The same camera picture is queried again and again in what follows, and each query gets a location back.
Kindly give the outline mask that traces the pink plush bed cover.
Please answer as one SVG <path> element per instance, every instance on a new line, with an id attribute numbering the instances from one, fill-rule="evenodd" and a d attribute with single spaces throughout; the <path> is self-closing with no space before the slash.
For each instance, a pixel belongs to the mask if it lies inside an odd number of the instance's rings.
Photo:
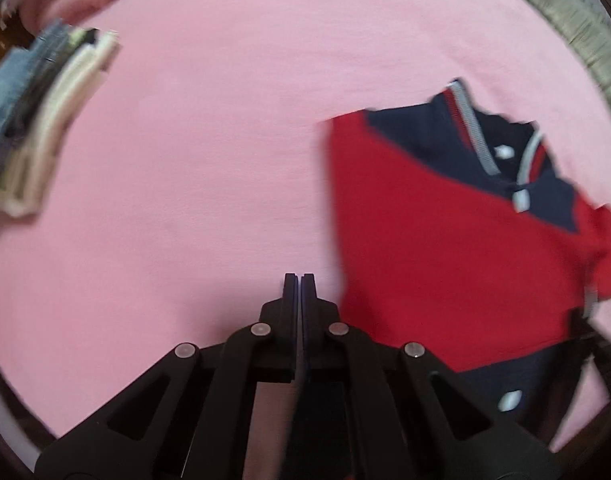
<path id="1" fill-rule="evenodd" d="M 0 214 L 0 370 L 64 434 L 182 341 L 214 344 L 288 272 L 336 300 L 324 120 L 467 81 L 537 122 L 611 206 L 611 113 L 526 0 L 116 0 L 122 48 L 42 213 Z"/>

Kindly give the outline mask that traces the navy red varsity jacket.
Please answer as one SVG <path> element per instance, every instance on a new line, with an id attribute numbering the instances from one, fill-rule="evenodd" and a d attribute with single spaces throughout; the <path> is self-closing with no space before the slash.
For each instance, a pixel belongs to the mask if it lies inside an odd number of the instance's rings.
<path id="1" fill-rule="evenodd" d="M 611 209 L 557 171 L 543 133 L 429 101 L 331 119 L 341 314 L 380 344 L 420 342 L 521 416 L 587 294 L 611 298 Z"/>

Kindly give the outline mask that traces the folded blue jeans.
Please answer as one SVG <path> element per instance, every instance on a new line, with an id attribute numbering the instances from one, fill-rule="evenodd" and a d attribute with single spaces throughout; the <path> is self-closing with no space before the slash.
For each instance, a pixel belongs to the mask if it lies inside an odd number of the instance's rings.
<path id="1" fill-rule="evenodd" d="M 12 48 L 0 63 L 0 138 L 24 92 L 48 65 L 51 55 L 69 42 L 70 30 L 71 26 L 56 21 L 40 33 L 31 47 Z"/>

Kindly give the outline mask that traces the folded cream garment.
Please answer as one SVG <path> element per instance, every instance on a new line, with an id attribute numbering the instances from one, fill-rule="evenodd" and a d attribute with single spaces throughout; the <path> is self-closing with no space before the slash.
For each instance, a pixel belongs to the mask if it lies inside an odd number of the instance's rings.
<path id="1" fill-rule="evenodd" d="M 115 32 L 100 32 L 64 66 L 40 103 L 28 135 L 0 175 L 0 211 L 12 218 L 38 214 L 57 167 L 66 129 L 104 82 L 120 50 Z"/>

